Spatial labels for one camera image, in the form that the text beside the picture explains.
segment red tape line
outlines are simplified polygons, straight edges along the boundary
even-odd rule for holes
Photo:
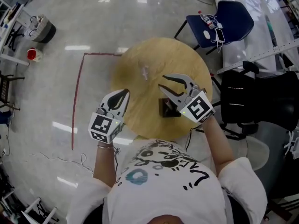
[[[84,57],[86,55],[88,55],[88,56],[121,56],[121,54],[114,54],[114,53],[96,53],[96,52],[84,53],[84,55],[82,57],[81,64],[80,64],[78,77],[77,77],[77,84],[76,84],[75,96],[74,96],[73,115],[72,115],[72,120],[71,120],[71,149],[72,150],[74,150],[74,126],[75,126],[75,111],[76,111],[77,94],[78,94],[78,89],[79,89],[79,82],[80,82],[82,67],[84,64]]]

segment white t-shirt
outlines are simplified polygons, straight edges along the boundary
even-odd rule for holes
[[[177,216],[184,224],[225,224],[221,187],[242,205],[251,224],[260,224],[267,197],[247,158],[228,164],[217,178],[175,143],[134,143],[141,148],[112,188],[94,178],[78,185],[67,216],[69,224],[82,224],[104,197],[110,224],[147,224],[161,215]]]

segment round wooden table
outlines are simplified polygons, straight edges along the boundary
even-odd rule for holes
[[[148,80],[142,67],[148,66]],[[182,84],[168,81],[162,75],[182,73],[190,76],[207,97],[212,99],[212,80],[209,70],[191,47],[170,38],[152,38],[131,47],[119,59],[112,78],[112,91],[127,88],[131,96],[125,113],[126,125],[145,138],[173,140],[189,133],[196,124],[185,116],[162,118],[159,98],[166,96],[158,84],[168,86],[176,93],[185,91]]]

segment blue chair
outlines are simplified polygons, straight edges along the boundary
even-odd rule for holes
[[[235,1],[220,1],[218,3],[218,10],[215,14],[216,19],[222,24],[222,32],[224,35],[225,42],[223,45],[230,44],[244,39],[252,30],[254,22],[240,2]],[[207,24],[201,19],[200,15],[190,15],[186,17],[183,25],[180,27],[174,38],[177,38],[178,34],[184,28],[186,24],[189,24],[198,45],[193,49],[196,50],[199,47],[213,47],[206,55],[217,49],[217,43],[212,43],[211,40],[216,38],[216,31],[210,29]],[[205,38],[203,32],[208,31],[211,39]]]

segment floor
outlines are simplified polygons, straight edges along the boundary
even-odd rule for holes
[[[173,37],[188,14],[199,10],[213,14],[215,6],[196,0],[33,0],[27,5],[33,14],[44,14],[56,26],[57,33],[45,46],[19,40],[16,56],[26,57],[26,50],[43,50],[43,59],[29,67],[1,62],[3,73],[24,76],[11,87],[12,100],[20,111],[15,112],[9,131],[10,155],[4,156],[4,167],[15,192],[23,203],[30,204],[41,197],[48,209],[58,208],[57,216],[64,223],[68,205],[77,183],[91,173],[80,164],[93,169],[96,146],[87,127],[91,113],[110,89],[110,76],[117,57],[85,56],[82,68],[76,113],[74,150],[71,149],[71,126],[78,71],[85,52],[121,54],[132,45],[152,37]],[[178,37],[190,46],[195,39],[186,26]],[[221,53],[198,53],[209,70],[215,73],[222,66]],[[5,139],[7,127],[0,126],[0,146],[9,151]],[[127,127],[118,136],[121,163],[128,148],[124,143],[136,134]],[[184,145],[187,137],[176,140]],[[232,142],[238,148],[238,142]],[[211,166],[205,136],[194,132],[188,150],[198,160]]]

